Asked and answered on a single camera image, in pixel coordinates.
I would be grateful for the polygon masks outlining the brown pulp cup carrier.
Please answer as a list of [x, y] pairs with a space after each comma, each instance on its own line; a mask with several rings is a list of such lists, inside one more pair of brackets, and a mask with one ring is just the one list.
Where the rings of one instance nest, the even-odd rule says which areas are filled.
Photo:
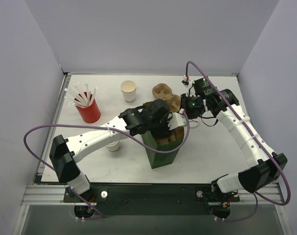
[[154, 137], [159, 145], [167, 145], [170, 143], [181, 143], [184, 139], [184, 128], [177, 127], [166, 134]]

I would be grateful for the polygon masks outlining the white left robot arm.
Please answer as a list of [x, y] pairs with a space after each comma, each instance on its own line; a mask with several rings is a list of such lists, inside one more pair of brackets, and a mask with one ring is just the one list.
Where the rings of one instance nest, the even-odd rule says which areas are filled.
[[93, 126], [86, 133], [67, 138], [62, 135], [54, 137], [49, 158], [58, 181], [74, 189], [75, 196], [84, 202], [92, 197], [92, 189], [78, 162], [116, 141], [132, 139], [148, 131], [168, 134], [187, 124], [188, 117], [183, 109], [172, 113], [164, 101], [157, 99], [149, 106], [128, 108], [102, 126]]

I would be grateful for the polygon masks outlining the green brown paper bag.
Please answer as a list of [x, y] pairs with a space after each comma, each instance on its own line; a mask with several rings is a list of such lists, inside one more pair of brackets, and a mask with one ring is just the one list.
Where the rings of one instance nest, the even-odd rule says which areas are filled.
[[[178, 147], [181, 143], [175, 142], [170, 143], [167, 145], [159, 145], [155, 138], [156, 136], [161, 136], [161, 132], [146, 132], [145, 134], [141, 135], [142, 141], [145, 145], [149, 146], [150, 148], [158, 151], [171, 151]], [[162, 166], [170, 165], [175, 160], [179, 150], [174, 151], [172, 153], [156, 153], [152, 150], [146, 148], [147, 157], [151, 166], [151, 169], [159, 168]]]

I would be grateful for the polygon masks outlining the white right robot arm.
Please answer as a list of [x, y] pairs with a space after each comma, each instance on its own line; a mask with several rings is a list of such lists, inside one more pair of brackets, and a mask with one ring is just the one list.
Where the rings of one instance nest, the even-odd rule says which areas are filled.
[[180, 107], [186, 111], [188, 118], [200, 118], [210, 111], [231, 134], [249, 166], [239, 173], [216, 179], [212, 183], [215, 187], [222, 193], [240, 189], [254, 193], [279, 178], [280, 171], [288, 162], [287, 157], [283, 153], [276, 154], [264, 142], [231, 90], [217, 92], [205, 78], [189, 81], [185, 77], [182, 83], [187, 92], [181, 95]]

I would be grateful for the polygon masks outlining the white paper coffee cup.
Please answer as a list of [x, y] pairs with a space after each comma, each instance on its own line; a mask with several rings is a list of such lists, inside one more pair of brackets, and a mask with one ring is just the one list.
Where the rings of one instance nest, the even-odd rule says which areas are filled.
[[115, 141], [106, 146], [109, 152], [118, 152], [120, 150], [120, 141]]

